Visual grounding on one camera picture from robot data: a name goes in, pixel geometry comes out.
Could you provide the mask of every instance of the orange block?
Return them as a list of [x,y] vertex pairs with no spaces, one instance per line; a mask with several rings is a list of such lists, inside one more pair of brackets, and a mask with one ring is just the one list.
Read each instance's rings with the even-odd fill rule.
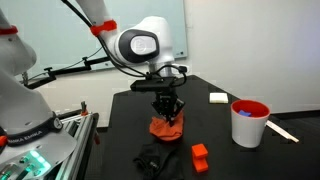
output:
[[197,144],[192,146],[192,155],[196,159],[203,159],[208,156],[208,150],[203,144]]
[[192,157],[192,162],[197,173],[201,173],[209,169],[206,158],[196,159],[195,157]]

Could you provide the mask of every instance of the white wall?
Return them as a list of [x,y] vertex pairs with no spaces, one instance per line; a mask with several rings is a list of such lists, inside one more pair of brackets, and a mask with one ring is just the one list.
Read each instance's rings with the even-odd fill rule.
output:
[[[273,113],[320,109],[320,1],[185,0],[192,73]],[[107,124],[113,94],[133,78],[116,70],[40,88],[50,106],[86,100]]]

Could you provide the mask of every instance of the black table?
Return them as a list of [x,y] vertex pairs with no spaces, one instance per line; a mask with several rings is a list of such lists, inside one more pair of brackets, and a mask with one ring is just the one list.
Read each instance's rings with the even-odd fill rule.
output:
[[[231,137],[230,104],[238,98],[228,94],[229,104],[209,104],[210,92],[224,92],[197,76],[177,89],[187,104],[184,135],[178,146],[185,179],[320,179],[320,139],[285,121],[274,122],[301,140],[288,141],[266,127],[262,143],[243,148]],[[151,117],[157,113],[150,103],[153,93],[131,91],[114,95],[102,166],[102,178],[142,179],[133,163],[143,144],[155,138],[149,134]],[[191,146],[204,143],[209,151],[209,171],[197,174],[192,166]]]

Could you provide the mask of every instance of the black cloth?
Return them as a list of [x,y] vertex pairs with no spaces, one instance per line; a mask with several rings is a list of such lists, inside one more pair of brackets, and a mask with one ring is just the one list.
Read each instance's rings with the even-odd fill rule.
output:
[[143,180],[183,180],[175,150],[175,147],[158,143],[143,145],[139,156],[133,160],[142,169]]

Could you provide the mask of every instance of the black mount arm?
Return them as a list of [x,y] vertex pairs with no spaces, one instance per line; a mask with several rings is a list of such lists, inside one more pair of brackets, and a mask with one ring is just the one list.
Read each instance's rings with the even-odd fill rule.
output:
[[59,76],[59,75],[72,74],[72,73],[83,72],[83,71],[91,71],[92,65],[110,61],[110,57],[103,57],[103,58],[98,58],[98,59],[94,59],[94,60],[90,60],[90,61],[88,61],[86,58],[84,58],[83,60],[84,60],[84,66],[82,66],[82,67],[59,69],[59,70],[55,70],[55,71],[52,71],[52,67],[45,68],[44,70],[47,71],[47,74],[49,77],[40,79],[32,84],[28,84],[25,86],[29,89],[36,89],[40,86],[43,86],[43,85],[48,84],[52,81],[55,81],[57,79],[56,76]]

